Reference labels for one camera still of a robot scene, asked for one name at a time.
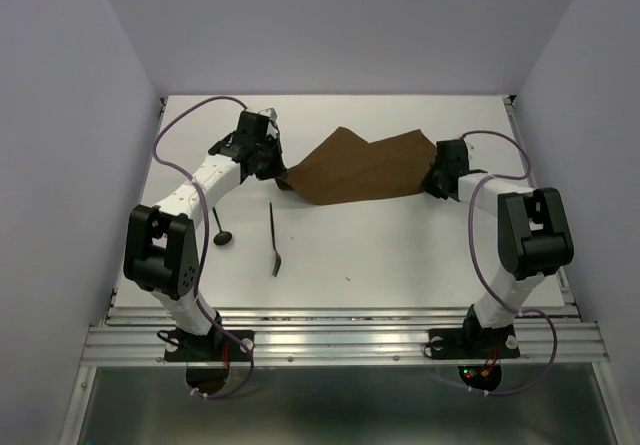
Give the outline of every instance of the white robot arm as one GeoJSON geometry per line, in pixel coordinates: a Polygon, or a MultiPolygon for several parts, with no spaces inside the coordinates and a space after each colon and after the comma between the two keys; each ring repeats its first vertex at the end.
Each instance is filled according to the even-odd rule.
{"type": "Polygon", "coordinates": [[[171,343],[184,344],[183,348],[194,352],[190,360],[206,360],[221,340],[207,317],[219,323],[219,314],[193,293],[200,273],[195,230],[203,220],[203,204],[192,182],[197,182],[207,206],[213,208],[248,176],[267,180],[286,171],[275,111],[245,110],[237,129],[211,147],[191,182],[152,207],[138,205],[132,210],[124,275],[171,313],[176,322],[171,343]]]}
{"type": "Polygon", "coordinates": [[[462,139],[437,143],[436,160],[422,188],[436,198],[473,203],[498,219],[501,267],[487,293],[473,304],[461,329],[431,329],[425,351],[434,359],[482,359],[492,352],[518,358],[513,323],[546,276],[573,259],[573,242],[560,193],[532,189],[469,169],[462,139]]]}

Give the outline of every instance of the white wall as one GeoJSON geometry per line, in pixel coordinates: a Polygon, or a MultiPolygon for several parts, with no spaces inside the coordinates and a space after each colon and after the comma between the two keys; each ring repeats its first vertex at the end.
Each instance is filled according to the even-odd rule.
{"type": "Polygon", "coordinates": [[[110,0],[163,93],[515,93],[571,0],[110,0]]]}
{"type": "Polygon", "coordinates": [[[0,0],[0,441],[57,443],[157,98],[107,0],[0,0]]]}
{"type": "Polygon", "coordinates": [[[538,181],[563,193],[572,289],[600,322],[640,429],[638,10],[640,0],[574,0],[516,103],[538,181]]]}

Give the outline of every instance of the brown fabric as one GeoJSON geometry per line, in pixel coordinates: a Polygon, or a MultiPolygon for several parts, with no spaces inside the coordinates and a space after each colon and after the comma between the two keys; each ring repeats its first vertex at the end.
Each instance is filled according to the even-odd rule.
{"type": "Polygon", "coordinates": [[[421,192],[435,156],[420,130],[368,143],[340,127],[277,183],[315,205],[403,197],[421,192]]]}

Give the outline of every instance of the cable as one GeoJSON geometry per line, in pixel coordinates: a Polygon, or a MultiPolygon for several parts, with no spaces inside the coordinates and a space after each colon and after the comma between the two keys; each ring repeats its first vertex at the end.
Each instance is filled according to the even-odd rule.
{"type": "Polygon", "coordinates": [[[158,134],[158,136],[156,137],[155,141],[153,142],[153,149],[152,149],[152,155],[153,158],[155,159],[156,162],[158,162],[161,165],[165,165],[169,168],[172,168],[174,170],[176,170],[177,172],[179,172],[180,174],[182,174],[187,180],[189,180],[194,188],[196,189],[196,192],[198,193],[198,197],[200,198],[200,205],[202,206],[202,220],[204,223],[204,244],[202,245],[202,254],[200,255],[200,273],[198,274],[198,279],[196,280],[196,284],[193,287],[193,294],[195,296],[196,299],[196,305],[198,306],[198,309],[202,312],[202,314],[206,317],[207,320],[209,320],[209,322],[211,323],[211,325],[213,327],[215,327],[219,332],[221,332],[227,339],[231,340],[232,342],[234,342],[235,344],[237,344],[240,348],[242,348],[247,355],[249,356],[249,360],[250,360],[250,367],[249,367],[249,372],[247,373],[247,375],[244,377],[244,379],[234,388],[232,388],[231,390],[224,392],[224,393],[220,393],[220,394],[216,394],[216,395],[207,395],[207,394],[203,394],[200,393],[197,389],[192,389],[191,393],[194,395],[197,395],[201,398],[205,398],[207,400],[215,400],[218,398],[226,398],[229,397],[231,395],[233,395],[234,393],[236,393],[238,390],[240,390],[242,387],[244,387],[247,382],[249,381],[249,379],[251,378],[251,375],[253,375],[253,369],[254,369],[254,360],[253,360],[253,352],[251,351],[251,349],[249,349],[249,347],[247,345],[245,345],[242,340],[240,340],[239,338],[237,338],[235,335],[229,333],[228,331],[226,331],[222,325],[220,325],[218,322],[216,322],[215,317],[212,317],[209,312],[207,311],[207,309],[202,305],[202,303],[200,302],[200,279],[202,278],[202,272],[204,270],[204,265],[207,259],[207,252],[209,251],[209,228],[210,228],[210,223],[209,223],[209,207],[207,205],[207,198],[204,194],[204,190],[202,189],[202,186],[193,179],[193,175],[191,175],[191,173],[189,173],[187,170],[185,170],[184,168],[182,168],[180,165],[173,163],[169,160],[164,160],[162,158],[160,158],[158,156],[158,144],[160,143],[160,140],[162,139],[162,137],[165,136],[165,134],[176,124],[178,123],[180,120],[182,120],[184,117],[186,117],[187,115],[189,115],[191,112],[194,112],[195,110],[197,110],[198,108],[202,107],[203,105],[206,105],[207,103],[210,102],[215,102],[218,100],[229,100],[232,102],[237,103],[238,105],[240,105],[244,110],[247,109],[247,106],[239,99],[235,98],[235,97],[228,97],[228,96],[224,96],[224,95],[219,95],[219,96],[215,96],[215,97],[209,97],[205,100],[202,100],[201,102],[196,103],[193,107],[185,110],[184,112],[182,112],[180,115],[178,115],[176,118],[174,118],[166,127],[164,127],[160,133],[158,134]]]}
{"type": "Polygon", "coordinates": [[[482,189],[482,187],[489,180],[493,180],[494,178],[501,178],[501,179],[506,179],[506,180],[524,180],[526,178],[529,178],[529,176],[531,175],[531,160],[529,159],[529,156],[527,155],[527,152],[524,151],[524,149],[520,146],[520,144],[518,142],[516,142],[511,137],[508,137],[507,135],[505,135],[503,133],[494,132],[492,130],[474,130],[474,131],[471,131],[471,132],[463,133],[460,138],[462,140],[464,140],[469,135],[494,135],[496,137],[500,137],[500,138],[506,140],[507,142],[511,143],[513,146],[515,146],[518,149],[518,152],[520,152],[520,155],[522,156],[522,158],[524,159],[524,162],[525,162],[525,171],[524,171],[524,174],[522,176],[513,176],[513,175],[492,175],[492,176],[487,176],[487,177],[483,178],[482,180],[480,180],[478,182],[478,185],[476,185],[476,188],[473,190],[473,193],[471,194],[471,200],[469,200],[469,217],[468,217],[468,220],[467,220],[467,232],[468,232],[468,236],[469,236],[469,253],[471,254],[471,263],[473,264],[473,269],[475,270],[476,275],[478,276],[478,280],[480,280],[480,283],[482,284],[484,289],[487,291],[487,293],[489,295],[491,295],[491,297],[496,302],[498,302],[502,307],[506,308],[507,310],[509,310],[511,313],[513,313],[515,315],[529,315],[529,314],[535,313],[536,315],[539,315],[542,318],[544,318],[546,320],[546,322],[549,324],[549,328],[551,329],[551,335],[553,336],[553,348],[551,349],[551,356],[549,357],[549,361],[547,362],[547,365],[545,366],[544,370],[542,370],[542,372],[540,372],[540,374],[533,381],[531,381],[530,383],[528,383],[526,385],[523,385],[521,387],[515,388],[513,390],[507,390],[507,391],[504,391],[504,392],[502,392],[502,391],[489,392],[487,390],[479,390],[479,389],[476,389],[476,388],[467,387],[466,385],[460,385],[459,383],[451,382],[451,381],[443,379],[441,377],[438,377],[438,379],[441,380],[441,381],[447,382],[447,383],[449,383],[451,385],[455,385],[455,386],[458,386],[458,387],[465,388],[465,389],[469,390],[470,392],[471,391],[475,391],[477,393],[481,393],[484,396],[502,396],[502,397],[505,397],[505,396],[510,396],[510,395],[516,395],[518,393],[522,393],[522,392],[525,392],[527,390],[530,390],[531,388],[533,388],[536,385],[538,385],[544,379],[544,377],[551,371],[551,367],[553,366],[553,363],[556,360],[556,355],[558,353],[558,332],[556,330],[555,325],[551,321],[551,318],[549,317],[549,315],[544,313],[542,310],[540,310],[538,308],[525,308],[525,309],[522,309],[522,310],[518,310],[515,307],[512,307],[511,305],[509,305],[507,302],[505,302],[502,298],[500,298],[500,296],[498,296],[497,293],[495,293],[491,289],[491,286],[489,285],[487,280],[484,278],[484,275],[482,274],[482,270],[480,270],[480,265],[478,264],[478,257],[477,257],[477,254],[476,254],[475,242],[474,242],[474,238],[473,238],[473,216],[474,216],[474,210],[475,210],[476,200],[478,199],[478,194],[480,193],[480,190],[482,189]]]}
{"type": "Polygon", "coordinates": [[[493,358],[493,363],[496,363],[498,361],[498,347],[495,347],[491,351],[491,353],[489,353],[489,356],[484,361],[484,365],[482,365],[482,370],[486,370],[487,365],[489,365],[489,362],[491,361],[492,358],[493,358]]]}
{"type": "Polygon", "coordinates": [[[498,363],[498,348],[494,348],[493,349],[493,363],[487,369],[487,364],[489,363],[489,360],[491,360],[491,356],[489,356],[487,361],[484,363],[484,366],[482,367],[482,370],[480,371],[480,375],[482,375],[483,377],[486,377],[487,375],[489,375],[491,373],[491,371],[494,368],[496,368],[496,364],[498,363]]]}

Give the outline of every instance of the white work surface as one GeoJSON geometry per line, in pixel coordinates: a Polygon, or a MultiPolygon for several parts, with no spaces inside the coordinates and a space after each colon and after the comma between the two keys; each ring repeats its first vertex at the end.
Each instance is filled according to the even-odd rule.
{"type": "MultiPolygon", "coordinates": [[[[205,97],[169,98],[162,126],[205,97]]],[[[475,129],[512,136],[502,98],[450,96],[243,96],[253,110],[275,108],[285,165],[305,158],[338,126],[368,141],[421,129],[434,143],[475,129]]],[[[240,107],[214,102],[177,124],[159,146],[161,157],[195,170],[207,150],[235,130],[240,107]]],[[[472,168],[521,174],[512,145],[496,137],[472,136],[472,168]]],[[[182,182],[175,171],[151,163],[141,203],[153,205],[182,182]]],[[[234,240],[211,244],[201,291],[213,307],[396,308],[468,307],[482,294],[467,244],[465,204],[411,197],[314,206],[273,181],[248,178],[217,206],[223,229],[234,240]],[[279,275],[271,276],[274,253],[269,228],[273,202],[279,275]]],[[[478,211],[476,246],[488,280],[498,269],[497,222],[478,211]]],[[[211,217],[212,238],[217,231],[211,217]]],[[[202,226],[197,232],[201,250],[202,226]]],[[[562,306],[556,277],[526,302],[562,306]]],[[[122,274],[116,307],[159,303],[122,274]]]]}

